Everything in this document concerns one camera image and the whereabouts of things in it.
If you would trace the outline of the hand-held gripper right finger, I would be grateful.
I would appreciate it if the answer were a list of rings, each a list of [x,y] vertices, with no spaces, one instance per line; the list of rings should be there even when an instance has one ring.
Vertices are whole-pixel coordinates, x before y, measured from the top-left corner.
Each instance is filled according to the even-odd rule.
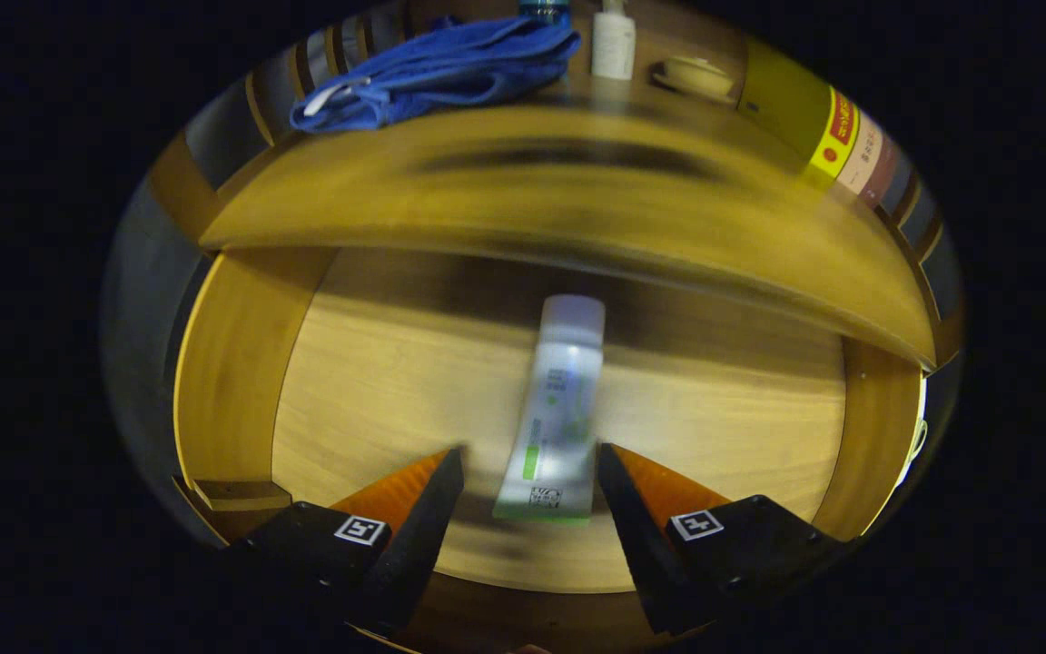
[[[599,446],[597,481],[656,634],[761,612],[852,551],[764,494],[729,500],[618,444]]]

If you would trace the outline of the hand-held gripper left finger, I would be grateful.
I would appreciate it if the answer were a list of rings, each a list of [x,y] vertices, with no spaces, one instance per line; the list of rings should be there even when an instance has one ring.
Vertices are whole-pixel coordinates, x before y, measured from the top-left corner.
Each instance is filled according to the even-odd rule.
[[[465,487],[460,447],[436,452],[329,506],[295,501],[228,547],[233,570],[378,637],[406,628]]]

